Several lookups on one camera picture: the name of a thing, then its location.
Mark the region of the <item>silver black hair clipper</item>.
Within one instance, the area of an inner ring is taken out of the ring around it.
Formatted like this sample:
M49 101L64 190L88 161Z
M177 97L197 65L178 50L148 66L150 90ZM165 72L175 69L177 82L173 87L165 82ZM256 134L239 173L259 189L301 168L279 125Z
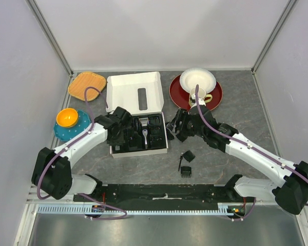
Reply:
M142 117L142 118L139 118L139 122L140 122L140 125L141 125L142 134L143 134L143 137L144 137L145 149L148 149L147 136L148 136L149 119L148 119L148 117Z

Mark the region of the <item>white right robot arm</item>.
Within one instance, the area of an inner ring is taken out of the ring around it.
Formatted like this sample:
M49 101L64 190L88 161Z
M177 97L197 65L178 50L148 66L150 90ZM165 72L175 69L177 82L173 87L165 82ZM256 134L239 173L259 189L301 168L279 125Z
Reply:
M234 175L235 181L225 188L229 201L254 197L275 201L285 211L298 215L308 207L308 163L296 164L283 159L250 141L237 129L218 123L205 106L179 109L175 117L175 132L180 141L199 136L213 149L234 156L264 174L267 179L252 179Z

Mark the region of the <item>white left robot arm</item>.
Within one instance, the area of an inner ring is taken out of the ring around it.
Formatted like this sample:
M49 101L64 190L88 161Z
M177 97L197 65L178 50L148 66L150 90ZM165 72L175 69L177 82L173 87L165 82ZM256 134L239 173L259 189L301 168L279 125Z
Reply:
M131 122L132 115L117 107L107 115L92 118L85 130L65 144L55 149L41 149L31 178L38 199L52 197L59 200L74 194L85 194L90 201L101 199L101 182L90 175L73 175L72 168L85 154L103 142L110 146L123 144L124 129Z

